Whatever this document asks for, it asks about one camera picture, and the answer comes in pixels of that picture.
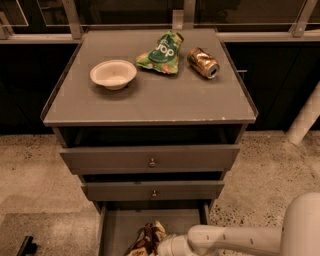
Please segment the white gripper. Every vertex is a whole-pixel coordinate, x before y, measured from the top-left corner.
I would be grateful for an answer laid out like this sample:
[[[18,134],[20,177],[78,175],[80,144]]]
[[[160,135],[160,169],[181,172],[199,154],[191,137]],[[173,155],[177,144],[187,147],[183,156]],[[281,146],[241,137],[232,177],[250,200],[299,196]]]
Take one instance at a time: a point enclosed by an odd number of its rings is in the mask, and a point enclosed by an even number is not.
[[[158,256],[196,256],[186,235],[169,235],[157,248]]]

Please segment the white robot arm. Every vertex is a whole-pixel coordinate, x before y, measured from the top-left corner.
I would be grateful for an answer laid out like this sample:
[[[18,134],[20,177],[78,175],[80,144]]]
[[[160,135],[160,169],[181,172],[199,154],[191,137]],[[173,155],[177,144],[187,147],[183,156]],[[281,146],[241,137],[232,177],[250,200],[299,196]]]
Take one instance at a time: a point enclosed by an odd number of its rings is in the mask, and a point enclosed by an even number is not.
[[[319,256],[320,194],[295,198],[281,227],[219,227],[196,225],[186,235],[168,236],[159,256],[215,256],[219,249],[254,256]]]

